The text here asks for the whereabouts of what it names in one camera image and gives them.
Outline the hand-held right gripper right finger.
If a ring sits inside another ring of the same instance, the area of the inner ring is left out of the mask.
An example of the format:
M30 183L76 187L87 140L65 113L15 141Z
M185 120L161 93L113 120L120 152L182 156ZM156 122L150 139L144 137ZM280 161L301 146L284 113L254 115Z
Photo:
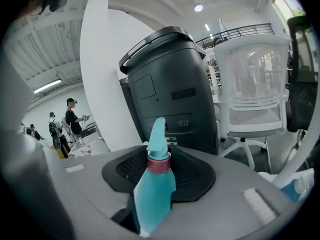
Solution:
M295 216L296 204L248 166L189 148L182 151L212 166L215 183L198 201L173 204L152 240L269 240Z

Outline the large window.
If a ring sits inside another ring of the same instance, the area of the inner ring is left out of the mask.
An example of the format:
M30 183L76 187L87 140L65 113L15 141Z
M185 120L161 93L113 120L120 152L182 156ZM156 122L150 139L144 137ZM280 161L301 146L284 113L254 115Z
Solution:
M306 15L298 0L274 0L273 3L284 20Z

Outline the black mesh office chair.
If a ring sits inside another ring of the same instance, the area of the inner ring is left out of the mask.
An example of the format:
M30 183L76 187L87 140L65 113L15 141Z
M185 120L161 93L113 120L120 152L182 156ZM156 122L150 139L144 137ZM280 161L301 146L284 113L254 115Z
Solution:
M287 130L308 130L316 104L318 91L319 58L316 40L307 16L295 16L287 21L292 46L292 67L286 88Z

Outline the white mesh office chair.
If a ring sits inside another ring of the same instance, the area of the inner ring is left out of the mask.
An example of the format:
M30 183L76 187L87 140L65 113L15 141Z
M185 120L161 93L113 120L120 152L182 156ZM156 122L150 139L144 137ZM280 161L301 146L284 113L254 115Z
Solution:
M289 39L270 34L236 37L214 47L221 91L218 107L220 139L234 143L219 152L225 157L238 148L255 168L250 147L268 152L268 136L287 129L285 81Z

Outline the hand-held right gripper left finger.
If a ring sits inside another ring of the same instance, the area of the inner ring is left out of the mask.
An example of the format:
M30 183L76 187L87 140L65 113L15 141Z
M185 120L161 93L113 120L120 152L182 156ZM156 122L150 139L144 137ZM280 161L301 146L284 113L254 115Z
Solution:
M1 132L1 236L9 240L143 240L121 221L127 193L103 179L105 154L60 160L31 136Z

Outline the white curved partition panel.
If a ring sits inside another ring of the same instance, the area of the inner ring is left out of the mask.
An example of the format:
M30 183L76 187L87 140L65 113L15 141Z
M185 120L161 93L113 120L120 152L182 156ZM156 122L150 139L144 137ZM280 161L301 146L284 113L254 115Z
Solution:
M108 0L88 0L80 34L80 69L86 98L109 149L140 146L120 79L121 58L152 34L149 26L119 10Z

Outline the long tube ceiling light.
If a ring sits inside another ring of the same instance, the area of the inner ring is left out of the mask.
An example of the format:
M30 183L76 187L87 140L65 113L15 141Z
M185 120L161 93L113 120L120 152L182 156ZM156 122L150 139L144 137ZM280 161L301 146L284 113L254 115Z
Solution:
M50 83L47 83L47 84L44 85L44 86L41 86L41 87L35 89L35 90L33 91L33 93L34 93L34 94L40 93L40 92L42 92L42 91L45 90L45 89L48 89L48 88L50 88L50 87L52 87L52 86L55 86L55 85L57 85L57 84L60 84L61 82L62 82L61 79L57 79L57 80L55 80L55 81L52 81L52 82L50 82Z

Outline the teal spray bottle pink nozzle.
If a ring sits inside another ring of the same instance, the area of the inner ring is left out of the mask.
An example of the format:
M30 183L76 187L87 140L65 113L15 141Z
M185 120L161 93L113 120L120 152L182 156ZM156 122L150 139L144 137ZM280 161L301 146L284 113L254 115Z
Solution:
M146 148L147 166L134 189L135 210L143 237L149 236L170 213L171 196L176 191L165 130L165 118L157 118Z

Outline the black metal railing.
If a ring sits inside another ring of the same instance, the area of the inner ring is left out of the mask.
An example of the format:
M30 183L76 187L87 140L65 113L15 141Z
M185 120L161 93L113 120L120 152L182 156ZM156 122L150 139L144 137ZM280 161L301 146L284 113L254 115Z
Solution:
M203 50L213 48L221 42L226 42L239 37L250 35L267 34L274 35L271 23L252 24L225 30L216 34L210 34L208 37L196 41L195 43Z

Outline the large black plastic bin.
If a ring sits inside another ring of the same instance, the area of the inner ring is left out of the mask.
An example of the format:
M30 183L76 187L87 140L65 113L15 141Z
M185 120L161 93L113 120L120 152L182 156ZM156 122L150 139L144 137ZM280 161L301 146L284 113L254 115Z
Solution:
M144 38L119 61L127 76L144 139L157 118L165 136L180 147L216 155L218 130L205 52L181 27L168 26Z

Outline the blue bottle white cap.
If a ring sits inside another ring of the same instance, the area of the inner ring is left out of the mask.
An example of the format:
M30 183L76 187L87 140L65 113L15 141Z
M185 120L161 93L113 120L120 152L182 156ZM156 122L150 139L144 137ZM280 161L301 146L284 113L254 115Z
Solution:
M294 203L305 199L315 184L314 173L313 168L295 172L281 189L282 192Z

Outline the white gooseneck faucet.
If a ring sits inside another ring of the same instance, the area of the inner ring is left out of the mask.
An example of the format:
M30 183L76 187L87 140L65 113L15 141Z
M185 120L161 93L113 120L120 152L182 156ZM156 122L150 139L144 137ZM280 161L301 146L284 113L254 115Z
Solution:
M274 178L272 183L278 188L286 185L286 181L298 170L303 162L310 155L317 140L319 139L320 131L312 132L311 129L305 135L300 148L297 150L296 155L288 162L283 170Z

